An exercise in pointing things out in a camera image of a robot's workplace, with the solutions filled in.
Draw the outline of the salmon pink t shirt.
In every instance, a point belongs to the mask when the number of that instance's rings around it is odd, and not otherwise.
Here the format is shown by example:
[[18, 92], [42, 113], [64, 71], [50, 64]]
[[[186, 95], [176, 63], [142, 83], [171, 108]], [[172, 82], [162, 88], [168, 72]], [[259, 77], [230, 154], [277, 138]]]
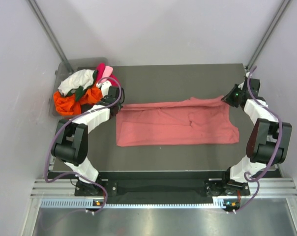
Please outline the salmon pink t shirt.
[[236, 144], [239, 130], [221, 97], [128, 104], [117, 114], [119, 147]]

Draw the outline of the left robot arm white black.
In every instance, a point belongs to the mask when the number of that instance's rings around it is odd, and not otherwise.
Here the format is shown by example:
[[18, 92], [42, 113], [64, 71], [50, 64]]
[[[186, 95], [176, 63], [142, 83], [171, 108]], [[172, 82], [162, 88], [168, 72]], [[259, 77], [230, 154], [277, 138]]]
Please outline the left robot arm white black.
[[117, 115], [124, 102], [121, 86], [102, 85], [105, 95], [96, 105], [72, 119], [59, 121], [51, 155], [68, 166], [78, 181], [78, 196], [96, 196], [102, 191], [103, 184], [99, 171], [88, 159], [88, 136], [99, 125]]

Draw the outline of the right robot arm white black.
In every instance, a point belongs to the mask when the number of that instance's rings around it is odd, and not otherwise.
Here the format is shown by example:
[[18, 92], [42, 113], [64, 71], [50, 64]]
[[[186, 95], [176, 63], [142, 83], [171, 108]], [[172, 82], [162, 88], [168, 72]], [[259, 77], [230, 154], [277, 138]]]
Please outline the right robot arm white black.
[[228, 195], [243, 190], [249, 182], [259, 181], [270, 167], [285, 161], [292, 125], [282, 122], [259, 96], [260, 81], [244, 78], [222, 98], [226, 104], [242, 110], [254, 124], [246, 146], [246, 155], [230, 167], [221, 181], [221, 190]]

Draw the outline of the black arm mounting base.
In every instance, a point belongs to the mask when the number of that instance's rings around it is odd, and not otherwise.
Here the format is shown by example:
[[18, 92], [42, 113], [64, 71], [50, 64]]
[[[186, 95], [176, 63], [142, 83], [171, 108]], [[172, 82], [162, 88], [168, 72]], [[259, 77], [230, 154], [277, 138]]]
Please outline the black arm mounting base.
[[225, 171], [101, 172], [97, 183], [108, 193], [109, 204], [205, 204], [213, 197], [249, 196], [222, 186]]

